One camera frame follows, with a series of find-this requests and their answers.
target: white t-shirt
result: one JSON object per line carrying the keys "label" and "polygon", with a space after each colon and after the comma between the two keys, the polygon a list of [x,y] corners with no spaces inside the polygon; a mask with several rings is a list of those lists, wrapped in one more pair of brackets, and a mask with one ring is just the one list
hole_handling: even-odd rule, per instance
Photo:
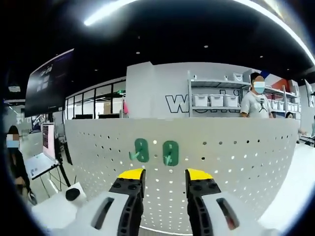
{"label": "white t-shirt", "polygon": [[241,113],[248,114],[250,118],[269,118],[272,109],[264,94],[256,95],[249,91],[243,98]]}

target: face mask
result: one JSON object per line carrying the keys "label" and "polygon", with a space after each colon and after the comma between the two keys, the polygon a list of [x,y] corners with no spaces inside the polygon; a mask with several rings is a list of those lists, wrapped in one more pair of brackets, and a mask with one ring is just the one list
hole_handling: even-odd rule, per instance
{"label": "face mask", "polygon": [[265,82],[254,82],[254,89],[258,93],[263,93],[265,91]]}
{"label": "face mask", "polygon": [[19,148],[20,146],[20,141],[16,140],[7,140],[6,141],[6,147],[7,148]]}

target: black hair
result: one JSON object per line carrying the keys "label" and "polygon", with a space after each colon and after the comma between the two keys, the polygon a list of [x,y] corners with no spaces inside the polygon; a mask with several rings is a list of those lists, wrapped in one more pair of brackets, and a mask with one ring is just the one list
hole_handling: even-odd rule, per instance
{"label": "black hair", "polygon": [[285,118],[288,118],[289,115],[292,115],[292,116],[293,116],[293,113],[292,113],[292,112],[287,112],[286,115],[285,115]]}
{"label": "black hair", "polygon": [[9,128],[8,134],[19,134],[18,127],[16,127],[15,125],[12,125]]}
{"label": "black hair", "polygon": [[259,74],[258,72],[253,72],[251,74],[251,84],[253,84],[254,80],[258,77],[261,76],[261,74]]}

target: pegboard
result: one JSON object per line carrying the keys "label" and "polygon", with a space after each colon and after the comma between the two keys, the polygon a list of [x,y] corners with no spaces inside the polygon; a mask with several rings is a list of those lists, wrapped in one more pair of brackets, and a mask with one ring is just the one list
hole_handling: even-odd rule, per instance
{"label": "pegboard", "polygon": [[[123,171],[145,168],[141,226],[191,234],[185,169],[212,174],[222,191],[240,198],[258,219],[281,187],[294,152],[293,119],[177,118],[82,119],[65,123],[69,151],[88,199],[107,191]],[[149,161],[131,161],[138,138],[148,141]],[[179,145],[179,164],[165,166],[162,145]]]}

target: ceiling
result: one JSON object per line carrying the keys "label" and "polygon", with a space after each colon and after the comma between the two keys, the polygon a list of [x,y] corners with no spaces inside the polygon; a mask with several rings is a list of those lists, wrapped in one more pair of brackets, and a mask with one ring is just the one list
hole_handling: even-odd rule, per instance
{"label": "ceiling", "polygon": [[85,26],[104,2],[7,1],[9,82],[22,91],[8,92],[6,98],[24,99],[29,74],[71,48],[75,70],[67,95],[125,76],[127,66],[146,61],[235,64],[286,79],[312,67],[280,26],[232,0],[140,0]]}

